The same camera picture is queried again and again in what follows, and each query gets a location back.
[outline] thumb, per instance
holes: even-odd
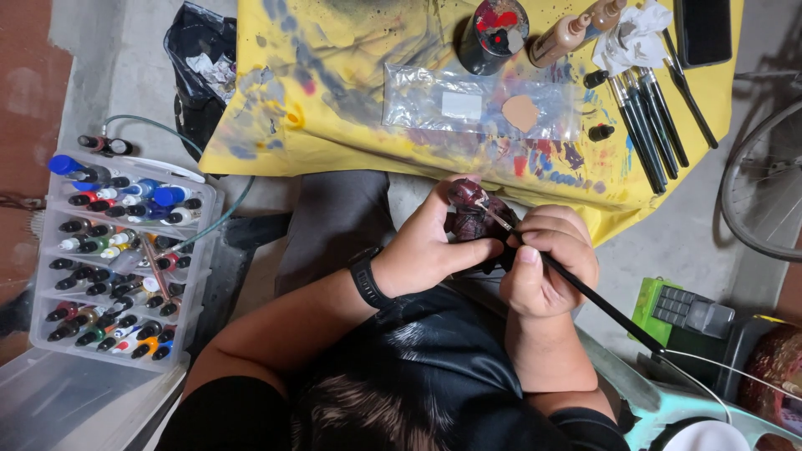
[[[443,262],[446,266],[444,269],[449,274],[454,274],[478,265],[488,258],[501,255],[504,251],[504,244],[495,238],[482,238],[459,244],[448,244],[446,249],[448,249],[448,255]]]
[[[508,302],[526,303],[536,299],[543,283],[543,260],[540,252],[531,246],[521,246],[515,262],[501,281],[501,298]]]

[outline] bicycle tire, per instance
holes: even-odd
[[[763,122],[761,122],[754,130],[752,130],[741,145],[731,153],[731,157],[727,162],[727,167],[724,170],[724,175],[721,178],[721,185],[719,190],[721,192],[720,206],[721,212],[724,216],[724,222],[736,238],[738,238],[744,245],[760,252],[767,257],[783,260],[785,262],[802,262],[802,250],[790,250],[782,246],[772,245],[766,243],[764,240],[756,238],[749,230],[746,230],[734,218],[735,211],[731,202],[732,186],[735,182],[737,175],[736,169],[739,167],[738,162],[741,161],[746,154],[754,147],[755,143],[767,132],[770,132],[777,124],[785,120],[791,114],[799,111],[802,108],[802,97],[798,97],[786,108],[772,113]]]

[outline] gray floor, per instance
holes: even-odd
[[[92,3],[93,0],[55,0],[55,9],[61,14],[54,14],[51,38],[76,55],[61,145],[72,145],[76,134],[91,128],[103,115],[128,113],[164,124],[173,123],[175,79],[162,48],[162,39],[181,0],[104,2],[102,9],[94,9],[93,14],[117,17],[98,22],[98,27],[113,31],[118,26],[121,33],[118,39],[102,41],[92,39],[86,32],[76,35],[70,29],[80,23],[76,15],[90,14],[80,13],[76,6]],[[197,0],[196,3],[226,16],[237,13],[236,0]],[[737,71],[756,70],[766,55],[776,53],[786,30],[795,20],[793,13],[799,4],[800,0],[747,0]],[[103,85],[99,73],[111,77],[110,86]],[[734,273],[743,265],[743,246],[719,220],[715,199],[729,149],[755,105],[748,83],[736,84],[736,88],[731,133],[722,140],[721,147],[710,151],[655,213],[597,250],[602,268],[599,292],[627,315],[634,308],[644,277],[669,278],[717,301],[734,297]],[[105,104],[104,90],[107,93]],[[769,108],[756,116],[767,114]],[[150,126],[120,121],[110,128],[110,134],[135,141],[144,150],[145,157],[168,160],[186,168],[195,167],[176,138]],[[231,201],[239,195],[245,180],[246,177],[232,176],[212,183],[225,191]],[[433,181],[394,174],[392,182],[391,208],[400,226],[428,193]],[[260,177],[238,213],[290,210],[297,187],[298,179]],[[257,253],[235,315],[242,315],[271,299],[273,275],[284,245],[281,240],[264,246]],[[741,300],[746,305],[774,302],[771,292],[749,294]],[[627,339],[625,332],[595,306],[587,306],[577,323],[628,360],[643,349]]]

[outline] fingernail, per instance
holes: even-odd
[[[518,249],[518,258],[524,263],[534,263],[537,262],[538,258],[541,255],[537,252],[537,249],[531,246],[521,246]]]

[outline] gray pants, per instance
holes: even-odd
[[[387,173],[371,170],[306,174],[287,232],[287,248],[276,276],[276,297],[348,267],[372,246],[385,246],[396,230],[390,216]],[[499,299],[501,268],[491,274],[462,273],[444,284],[506,316]],[[579,308],[572,312],[576,317]]]

